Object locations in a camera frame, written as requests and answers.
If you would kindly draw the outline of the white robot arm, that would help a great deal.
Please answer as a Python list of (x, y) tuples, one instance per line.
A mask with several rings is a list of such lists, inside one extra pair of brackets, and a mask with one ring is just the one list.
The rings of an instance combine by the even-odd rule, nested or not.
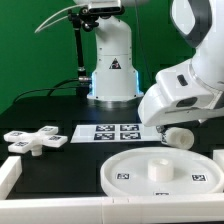
[(142, 95), (132, 66), (130, 27), (115, 15), (149, 0), (73, 1), (82, 6), (84, 27), (96, 29), (97, 66), (89, 99), (114, 103), (142, 96), (138, 115), (146, 126), (224, 116), (224, 0), (171, 1), (172, 22), (196, 52), (159, 71)]

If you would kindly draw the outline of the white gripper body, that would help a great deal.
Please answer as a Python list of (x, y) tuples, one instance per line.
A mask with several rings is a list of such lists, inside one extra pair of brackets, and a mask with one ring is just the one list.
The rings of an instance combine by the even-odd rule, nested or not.
[(224, 92), (204, 84), (191, 60), (161, 70), (138, 107), (145, 126), (161, 126), (224, 116)]

